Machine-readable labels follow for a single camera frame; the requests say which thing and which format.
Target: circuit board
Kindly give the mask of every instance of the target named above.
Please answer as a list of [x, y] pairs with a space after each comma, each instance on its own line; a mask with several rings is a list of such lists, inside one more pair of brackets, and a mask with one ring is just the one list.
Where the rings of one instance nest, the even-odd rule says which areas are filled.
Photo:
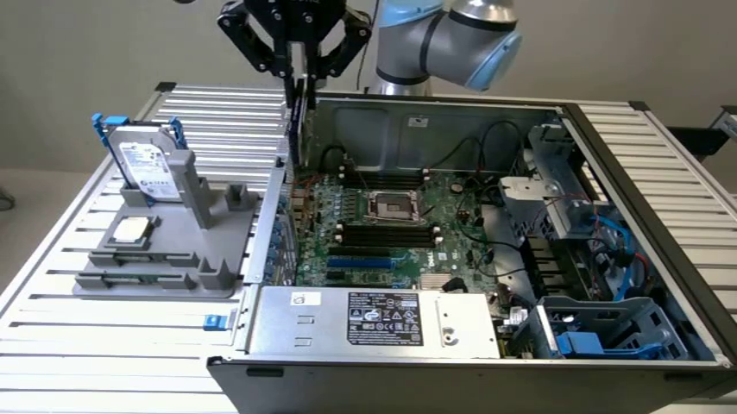
[[[438, 290], [444, 281], [458, 277], [463, 279], [468, 292], [494, 292], [495, 278], [475, 270], [475, 266], [483, 266], [483, 271], [494, 274], [494, 267], [480, 261], [488, 249], [458, 230], [463, 225], [456, 219], [460, 210], [462, 215], [468, 215], [463, 220], [464, 232], [486, 240], [479, 223], [480, 208], [472, 205], [472, 198], [463, 198], [462, 191], [458, 191], [462, 183], [463, 180], [451, 173], [436, 174], [415, 191], [384, 191], [346, 188], [335, 176], [307, 179], [307, 184], [298, 187], [292, 197], [292, 201], [300, 200], [292, 203], [296, 205], [294, 216], [298, 217], [296, 285]], [[432, 228], [438, 230], [440, 241], [434, 248], [388, 248], [388, 257], [380, 261], [382, 268], [340, 267], [342, 262], [332, 262], [328, 267], [331, 248], [340, 246], [336, 228], [348, 223]]]

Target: white wall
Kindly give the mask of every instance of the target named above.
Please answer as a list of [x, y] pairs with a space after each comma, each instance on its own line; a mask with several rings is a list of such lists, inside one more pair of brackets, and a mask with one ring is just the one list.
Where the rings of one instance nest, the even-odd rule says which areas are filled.
[[[159, 81], [278, 84], [216, 27], [224, 0], [0, 1], [0, 166], [91, 171], [88, 118], [135, 114]], [[372, 0], [350, 4], [370, 11]], [[673, 124], [737, 104], [733, 0], [517, 0], [523, 48], [488, 94], [643, 100]], [[372, 78], [375, 41], [364, 68]], [[356, 61], [330, 87], [352, 89]], [[464, 90], [440, 82], [435, 91]]]

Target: motherboard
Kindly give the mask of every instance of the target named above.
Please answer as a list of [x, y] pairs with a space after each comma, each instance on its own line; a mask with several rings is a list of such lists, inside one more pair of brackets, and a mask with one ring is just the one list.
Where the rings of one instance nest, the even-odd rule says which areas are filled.
[[454, 280], [446, 290], [494, 292], [480, 184], [454, 173], [342, 173], [298, 181], [295, 284], [440, 290]]

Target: metal rail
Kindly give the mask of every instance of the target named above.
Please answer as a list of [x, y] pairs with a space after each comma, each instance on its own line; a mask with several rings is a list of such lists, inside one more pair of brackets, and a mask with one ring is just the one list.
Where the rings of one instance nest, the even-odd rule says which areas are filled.
[[[245, 181], [265, 193], [272, 160], [286, 153], [282, 100], [276, 91], [180, 85], [157, 93], [141, 114], [160, 121], [180, 118], [197, 171], [212, 183]], [[673, 150], [673, 140], [646, 114], [626, 103], [582, 108], [737, 314], [737, 226], [725, 201], [703, 186], [699, 172], [683, 163], [687, 154]], [[633, 146], [642, 151], [627, 149]], [[228, 315], [239, 308], [239, 294], [197, 301], [71, 295], [73, 273], [120, 208], [120, 185], [107, 160], [0, 297], [0, 412], [235, 412], [201, 361], [225, 354], [231, 332], [204, 332], [201, 323], [207, 314]], [[248, 254], [263, 232], [271, 230], [256, 221]], [[248, 268], [244, 257], [240, 272], [248, 274]], [[737, 393], [709, 403], [671, 405], [659, 413], [729, 412]]]

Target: black cable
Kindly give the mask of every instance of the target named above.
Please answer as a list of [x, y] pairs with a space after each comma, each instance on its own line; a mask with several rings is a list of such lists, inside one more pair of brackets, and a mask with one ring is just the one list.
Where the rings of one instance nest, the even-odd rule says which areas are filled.
[[490, 273], [483, 272], [483, 270], [482, 270], [482, 260], [483, 260], [483, 255], [482, 255], [482, 257], [475, 261], [475, 271], [476, 271], [478, 273], [480, 273], [483, 276], [488, 277], [488, 278], [495, 278], [495, 279], [503, 278], [504, 276], [508, 276], [510, 274], [514, 274], [514, 273], [517, 273], [517, 272], [523, 272], [523, 271], [526, 270], [526, 269], [522, 267], [522, 268], [519, 268], [519, 269], [515, 269], [515, 270], [513, 270], [513, 271], [510, 271], [510, 272], [504, 272], [504, 273], [502, 273], [502, 274], [490, 274]]
[[615, 251], [615, 249], [609, 246], [609, 242], [599, 237], [589, 237], [587, 239], [579, 239], [579, 240], [582, 242], [599, 242], [601, 244], [603, 244], [603, 247], [607, 248], [607, 251], [611, 251], [611, 252]]
[[[376, 25], [376, 18], [379, 17], [379, 0], [375, 1], [372, 5], [372, 18], [371, 18], [371, 31]], [[358, 74], [356, 74], [356, 91], [360, 91], [360, 73], [364, 71], [364, 62], [366, 62], [366, 53], [368, 52], [368, 45], [371, 41], [366, 43], [364, 52], [360, 55], [360, 63], [358, 64]]]
[[342, 152], [343, 152], [343, 155], [346, 155], [346, 147], [343, 147], [342, 145], [339, 144], [331, 144], [328, 145], [323, 151], [322, 151], [322, 154], [320, 154], [320, 162], [318, 163], [318, 172], [319, 173], [324, 173], [324, 157], [327, 156], [327, 153], [330, 151], [332, 151], [334, 149], [339, 149]]
[[[487, 191], [492, 186], [495, 185], [487, 185], [483, 190], [482, 190], [482, 193], [484, 191]], [[456, 213], [455, 213], [455, 217], [458, 217], [458, 212], [460, 211], [460, 207], [463, 206], [463, 202], [466, 200], [466, 198], [468, 197], [468, 194], [471, 194], [474, 191], [467, 191], [466, 190], [466, 193], [464, 195], [460, 197], [460, 201], [458, 202], [458, 206], [456, 206]], [[519, 251], [519, 247], [515, 246], [514, 244], [511, 243], [507, 243], [504, 241], [487, 241], [487, 240], [482, 240], [479, 239], [478, 237], [472, 237], [471, 235], [468, 235], [463, 229], [463, 224], [462, 223], [456, 223], [458, 224], [458, 230], [460, 230], [460, 234], [464, 235], [464, 237], [471, 240], [472, 242], [479, 242], [479, 243], [483, 243], [486, 245], [490, 245], [490, 244], [495, 244], [495, 245], [499, 245], [499, 246], [507, 246], [510, 248], [513, 248], [515, 251]]]
[[460, 140], [458, 145], [455, 145], [455, 147], [450, 150], [448, 154], [444, 157], [442, 157], [442, 159], [438, 162], [432, 162], [427, 168], [432, 169], [436, 166], [439, 166], [443, 162], [446, 162], [450, 159], [450, 157], [452, 157], [455, 155], [455, 153], [458, 152], [458, 149], [460, 149], [464, 142], [468, 141], [468, 140], [475, 141], [475, 144], [480, 147], [479, 140], [476, 140], [472, 136], [467, 136], [463, 140]]
[[[498, 125], [508, 125], [510, 127], [513, 127], [513, 129], [517, 132], [517, 140], [519, 141], [519, 151], [518, 151], [518, 153], [521, 153], [525, 150], [525, 141], [523, 141], [523, 135], [522, 135], [522, 131], [519, 129], [519, 126], [514, 122], [508, 121], [507, 119], [502, 119], [500, 121], [495, 121], [486, 128], [486, 130], [483, 131], [482, 138], [479, 139], [479, 147], [480, 147], [479, 161], [478, 161], [479, 165], [482, 164], [482, 160], [483, 160], [483, 164], [486, 164], [486, 160], [484, 160], [484, 157], [486, 157], [484, 150], [486, 150], [486, 148], [483, 147], [483, 144], [486, 144], [486, 138], [488, 138], [488, 132], [491, 132], [491, 130]], [[510, 173], [511, 173], [511, 170], [514, 170], [514, 168], [515, 168], [515, 163], [517, 163], [517, 160], [513, 162], [513, 165], [508, 169]]]

